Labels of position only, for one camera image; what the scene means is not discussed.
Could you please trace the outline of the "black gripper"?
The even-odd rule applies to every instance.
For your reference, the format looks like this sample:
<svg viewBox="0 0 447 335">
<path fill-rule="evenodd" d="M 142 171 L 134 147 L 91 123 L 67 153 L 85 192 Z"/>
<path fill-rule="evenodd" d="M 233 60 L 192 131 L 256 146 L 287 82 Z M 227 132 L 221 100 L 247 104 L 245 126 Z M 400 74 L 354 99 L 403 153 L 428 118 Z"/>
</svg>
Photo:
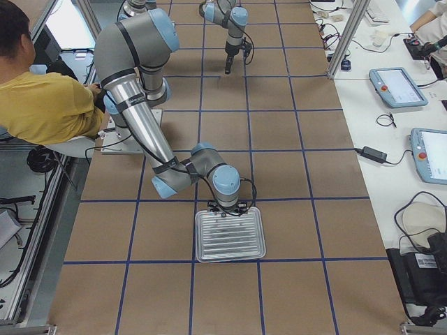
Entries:
<svg viewBox="0 0 447 335">
<path fill-rule="evenodd" d="M 213 213 L 226 213 L 227 216 L 241 216 L 249 210 L 249 205 L 245 201 L 237 202 L 233 206 L 225 207 L 220 205 L 216 200 L 207 202 L 207 210 Z"/>
<path fill-rule="evenodd" d="M 239 45 L 232 45 L 229 42 L 226 43 L 225 51 L 227 54 L 227 58 L 226 58 L 225 74 L 231 73 L 231 66 L 233 63 L 233 59 L 239 53 L 240 50 L 243 51 L 243 58 L 246 59 L 252 51 L 252 44 L 250 42 L 247 42 L 246 40 L 243 40 Z"/>
</svg>

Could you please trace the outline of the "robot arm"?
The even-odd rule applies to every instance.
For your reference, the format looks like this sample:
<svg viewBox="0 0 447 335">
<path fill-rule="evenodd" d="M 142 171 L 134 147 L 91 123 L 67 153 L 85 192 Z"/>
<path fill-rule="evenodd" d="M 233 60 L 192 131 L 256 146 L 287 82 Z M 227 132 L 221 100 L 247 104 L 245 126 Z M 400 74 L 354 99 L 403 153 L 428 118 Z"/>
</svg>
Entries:
<svg viewBox="0 0 447 335">
<path fill-rule="evenodd" d="M 147 11 L 155 11 L 156 8 L 156 1 L 123 1 L 117 13 L 117 21 Z M 198 6 L 198 12 L 206 21 L 228 31 L 225 74 L 229 75 L 235 56 L 242 51 L 243 59 L 246 61 L 254 47 L 251 37 L 245 32 L 248 12 L 245 8 L 237 6 L 236 1 L 202 1 Z"/>
<path fill-rule="evenodd" d="M 179 161 L 152 114 L 150 98 L 166 91 L 160 71 L 178 48 L 175 26 L 166 12 L 147 10 L 101 31 L 94 52 L 96 72 L 101 86 L 115 100 L 117 119 L 147 156 L 155 174 L 152 183 L 161 198 L 203 180 L 212 194 L 212 210 L 241 216 L 250 206 L 239 200 L 242 178 L 237 169 L 208 143 L 197 144 L 188 159 Z"/>
</svg>

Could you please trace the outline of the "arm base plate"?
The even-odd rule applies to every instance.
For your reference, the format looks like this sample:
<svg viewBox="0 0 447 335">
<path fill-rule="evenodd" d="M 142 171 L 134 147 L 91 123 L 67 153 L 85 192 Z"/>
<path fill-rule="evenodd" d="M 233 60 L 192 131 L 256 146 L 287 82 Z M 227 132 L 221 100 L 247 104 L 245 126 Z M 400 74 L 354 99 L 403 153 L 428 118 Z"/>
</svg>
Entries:
<svg viewBox="0 0 447 335">
<path fill-rule="evenodd" d="M 104 154 L 153 154 L 166 160 L 172 150 L 161 130 L 161 110 L 146 105 L 130 107 L 121 114 L 111 114 L 103 136 Z"/>
</svg>

